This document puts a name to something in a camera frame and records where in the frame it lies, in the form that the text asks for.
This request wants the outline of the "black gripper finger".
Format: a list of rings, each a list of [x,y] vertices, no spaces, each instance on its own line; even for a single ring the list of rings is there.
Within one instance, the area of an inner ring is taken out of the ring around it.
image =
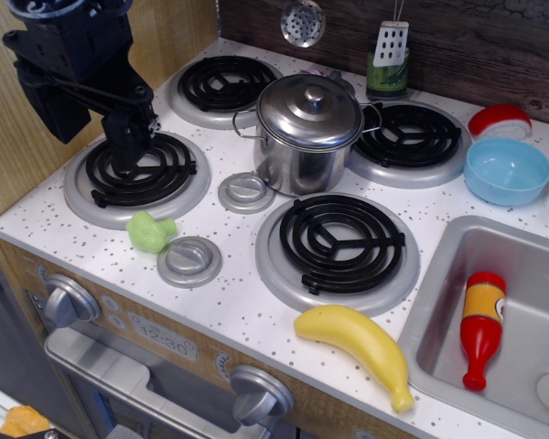
[[[155,131],[149,125],[129,125],[125,129],[125,171],[132,171],[152,146]]]
[[[131,162],[126,152],[130,129],[120,123],[103,123],[102,126],[112,158],[113,171],[118,175],[127,174],[131,170]]]

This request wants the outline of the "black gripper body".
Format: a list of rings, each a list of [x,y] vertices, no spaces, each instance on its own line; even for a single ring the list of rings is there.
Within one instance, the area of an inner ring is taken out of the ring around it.
[[[102,116],[127,113],[134,124],[154,136],[160,121],[153,110],[154,93],[129,62],[127,54],[115,54],[83,81],[59,79],[70,97]]]

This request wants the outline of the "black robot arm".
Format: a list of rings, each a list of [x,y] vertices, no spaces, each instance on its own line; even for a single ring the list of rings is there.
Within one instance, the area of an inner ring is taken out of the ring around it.
[[[159,129],[152,89],[133,69],[129,1],[10,1],[23,30],[5,33],[19,83],[62,143],[102,116],[112,168],[132,172]]]

